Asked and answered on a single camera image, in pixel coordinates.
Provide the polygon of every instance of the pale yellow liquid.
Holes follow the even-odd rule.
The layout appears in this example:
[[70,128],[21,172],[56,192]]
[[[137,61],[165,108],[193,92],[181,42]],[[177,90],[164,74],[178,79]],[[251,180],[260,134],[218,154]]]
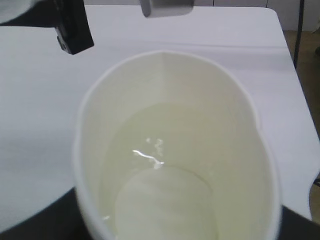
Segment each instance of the pale yellow liquid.
[[217,240],[212,119],[161,103],[128,119],[108,146],[99,211],[118,240]]

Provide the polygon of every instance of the table surface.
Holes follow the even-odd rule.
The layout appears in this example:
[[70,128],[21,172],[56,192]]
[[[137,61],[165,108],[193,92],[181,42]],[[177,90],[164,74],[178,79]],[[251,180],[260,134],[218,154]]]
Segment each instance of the table surface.
[[86,6],[95,47],[60,50],[53,29],[0,28],[0,231],[73,186],[76,114],[88,88],[119,61],[175,50],[209,58],[251,95],[277,160],[282,202],[310,218],[309,189],[320,145],[276,13],[195,7],[145,19],[139,6]]

